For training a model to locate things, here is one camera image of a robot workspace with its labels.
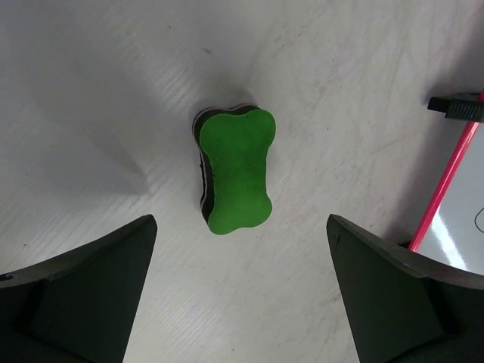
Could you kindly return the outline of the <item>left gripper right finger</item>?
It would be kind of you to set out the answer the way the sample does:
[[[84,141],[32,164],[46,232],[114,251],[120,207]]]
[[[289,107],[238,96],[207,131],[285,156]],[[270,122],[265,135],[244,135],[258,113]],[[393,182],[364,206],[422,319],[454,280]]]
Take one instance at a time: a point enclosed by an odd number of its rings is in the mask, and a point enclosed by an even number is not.
[[[342,216],[327,238],[361,362],[481,362],[483,277],[381,239]]]

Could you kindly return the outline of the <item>green bone-shaped eraser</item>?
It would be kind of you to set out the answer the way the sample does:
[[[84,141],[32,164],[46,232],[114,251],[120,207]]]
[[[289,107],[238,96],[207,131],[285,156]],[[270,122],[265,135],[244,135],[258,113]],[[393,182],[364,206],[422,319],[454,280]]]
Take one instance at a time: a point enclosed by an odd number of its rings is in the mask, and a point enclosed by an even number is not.
[[[268,151],[275,118],[255,104],[207,108],[194,118],[203,193],[200,208],[213,234],[264,223],[272,212],[267,194]]]

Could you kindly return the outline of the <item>pink framed whiteboard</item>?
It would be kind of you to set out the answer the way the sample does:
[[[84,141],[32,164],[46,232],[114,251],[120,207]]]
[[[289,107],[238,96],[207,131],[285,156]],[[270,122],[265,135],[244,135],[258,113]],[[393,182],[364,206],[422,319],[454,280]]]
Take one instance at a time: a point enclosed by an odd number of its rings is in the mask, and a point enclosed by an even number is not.
[[[482,275],[483,123],[463,122],[464,130],[408,249]]]

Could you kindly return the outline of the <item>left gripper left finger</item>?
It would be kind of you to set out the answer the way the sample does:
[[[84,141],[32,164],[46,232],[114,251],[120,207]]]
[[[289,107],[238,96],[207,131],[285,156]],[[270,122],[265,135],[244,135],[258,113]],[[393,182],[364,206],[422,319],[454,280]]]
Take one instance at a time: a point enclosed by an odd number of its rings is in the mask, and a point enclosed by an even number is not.
[[[157,236],[152,215],[1,276],[3,362],[121,362]]]

